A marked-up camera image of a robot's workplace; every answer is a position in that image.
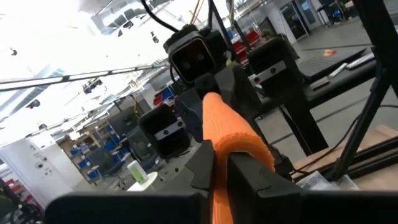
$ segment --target orange foam pad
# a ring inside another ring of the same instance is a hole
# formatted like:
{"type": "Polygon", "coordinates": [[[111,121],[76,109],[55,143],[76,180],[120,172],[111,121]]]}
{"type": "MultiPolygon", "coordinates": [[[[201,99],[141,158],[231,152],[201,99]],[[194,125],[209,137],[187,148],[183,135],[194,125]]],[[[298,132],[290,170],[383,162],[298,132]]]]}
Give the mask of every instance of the orange foam pad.
{"type": "Polygon", "coordinates": [[[249,123],[223,102],[217,93],[203,99],[203,138],[211,140],[215,150],[215,187],[213,223],[233,223],[226,191],[226,166],[231,152],[248,152],[274,170],[274,159],[267,146],[249,123]]]}

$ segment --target glass door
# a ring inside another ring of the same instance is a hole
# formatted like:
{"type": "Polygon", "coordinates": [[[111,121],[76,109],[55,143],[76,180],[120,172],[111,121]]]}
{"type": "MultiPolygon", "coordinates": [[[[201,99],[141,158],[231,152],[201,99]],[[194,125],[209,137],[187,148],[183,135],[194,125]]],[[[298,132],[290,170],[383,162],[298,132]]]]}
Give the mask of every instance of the glass door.
{"type": "Polygon", "coordinates": [[[318,20],[317,12],[315,12],[310,0],[295,0],[298,10],[304,17],[304,21],[310,30],[313,30],[321,25],[318,20]]]}
{"type": "Polygon", "coordinates": [[[300,16],[297,14],[291,2],[281,7],[280,11],[282,12],[282,15],[284,15],[285,20],[296,39],[308,35],[304,28],[303,21],[300,19],[300,16]]]}

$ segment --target black metal frame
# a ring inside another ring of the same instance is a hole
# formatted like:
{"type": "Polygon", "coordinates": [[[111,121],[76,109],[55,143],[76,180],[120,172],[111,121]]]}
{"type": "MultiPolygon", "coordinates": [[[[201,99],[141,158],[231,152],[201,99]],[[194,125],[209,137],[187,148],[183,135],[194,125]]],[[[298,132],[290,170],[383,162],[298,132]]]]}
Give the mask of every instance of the black metal frame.
{"type": "MultiPolygon", "coordinates": [[[[353,0],[353,2],[374,46],[373,52],[377,60],[377,73],[371,87],[371,94],[359,116],[358,122],[334,168],[326,175],[330,180],[338,180],[347,173],[356,151],[390,86],[398,97],[398,79],[396,78],[398,67],[395,60],[398,52],[398,35],[386,5],[382,1],[372,0],[353,0]]],[[[397,139],[393,138],[387,142],[392,144],[396,141],[397,139]]],[[[386,148],[385,146],[379,146],[376,149],[382,151],[386,148]]],[[[376,167],[379,163],[381,163],[380,160],[366,165],[368,167],[376,167]]]]}
{"type": "MultiPolygon", "coordinates": [[[[353,0],[353,2],[374,46],[373,52],[377,62],[376,79],[340,158],[335,163],[318,169],[328,180],[338,180],[345,174],[355,179],[398,163],[398,152],[388,154],[389,151],[398,147],[398,137],[356,152],[390,86],[398,97],[398,78],[396,77],[398,67],[395,65],[398,35],[382,1],[353,0]]],[[[305,176],[302,175],[295,180],[300,180],[305,176]]]]}

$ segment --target black camera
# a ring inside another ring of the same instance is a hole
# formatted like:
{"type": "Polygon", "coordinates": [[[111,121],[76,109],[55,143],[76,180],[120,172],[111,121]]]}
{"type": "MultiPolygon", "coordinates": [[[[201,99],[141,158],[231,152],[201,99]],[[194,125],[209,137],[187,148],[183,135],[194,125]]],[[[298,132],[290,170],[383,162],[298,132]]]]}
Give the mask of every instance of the black camera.
{"type": "Polygon", "coordinates": [[[217,30],[186,25],[163,45],[169,62],[182,81],[192,86],[195,79],[206,73],[216,73],[225,67],[228,50],[217,30]]]}

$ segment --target white electrical panel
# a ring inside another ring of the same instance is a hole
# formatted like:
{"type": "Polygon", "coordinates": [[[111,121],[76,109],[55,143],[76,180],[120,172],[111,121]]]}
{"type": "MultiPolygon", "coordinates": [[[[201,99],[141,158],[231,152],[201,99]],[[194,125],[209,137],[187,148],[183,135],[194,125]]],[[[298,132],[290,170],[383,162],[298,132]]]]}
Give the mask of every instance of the white electrical panel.
{"type": "Polygon", "coordinates": [[[21,139],[0,149],[0,158],[18,176],[42,208],[72,191],[65,179],[31,139],[21,139]]]}

